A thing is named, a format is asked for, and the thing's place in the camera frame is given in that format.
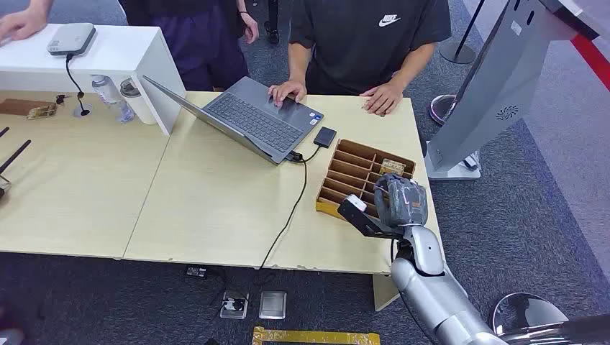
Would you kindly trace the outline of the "person's left hand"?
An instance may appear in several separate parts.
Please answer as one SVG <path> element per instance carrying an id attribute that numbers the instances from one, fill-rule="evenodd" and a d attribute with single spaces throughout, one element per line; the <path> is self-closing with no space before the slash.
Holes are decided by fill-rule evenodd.
<path id="1" fill-rule="evenodd" d="M 245 26 L 245 42 L 247 44 L 252 44 L 260 36 L 258 23 L 251 17 L 251 15 L 247 11 L 240 11 L 240 17 Z"/>
<path id="2" fill-rule="evenodd" d="M 361 93 L 360 96 L 367 97 L 363 108 L 369 114 L 385 116 L 391 113 L 402 101 L 403 92 L 404 86 L 401 83 L 390 80 Z"/>

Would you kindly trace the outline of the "person's right hand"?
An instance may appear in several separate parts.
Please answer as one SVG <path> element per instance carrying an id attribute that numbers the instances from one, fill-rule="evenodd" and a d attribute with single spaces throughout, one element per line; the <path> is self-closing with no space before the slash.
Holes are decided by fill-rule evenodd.
<path id="1" fill-rule="evenodd" d="M 44 29 L 52 4 L 49 1 L 31 1 L 18 12 L 1 18 L 1 40 L 24 40 Z"/>
<path id="2" fill-rule="evenodd" d="M 280 85 L 271 86 L 268 95 L 276 107 L 282 107 L 286 98 L 292 98 L 296 103 L 300 103 L 307 95 L 307 89 L 302 80 L 288 80 Z"/>

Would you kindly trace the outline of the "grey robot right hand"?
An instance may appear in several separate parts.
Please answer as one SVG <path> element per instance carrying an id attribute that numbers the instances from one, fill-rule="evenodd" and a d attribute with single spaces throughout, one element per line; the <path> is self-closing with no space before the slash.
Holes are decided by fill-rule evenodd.
<path id="1" fill-rule="evenodd" d="M 390 227 L 424 226 L 428 219 L 427 191 L 415 180 L 384 173 L 374 185 L 380 221 Z"/>

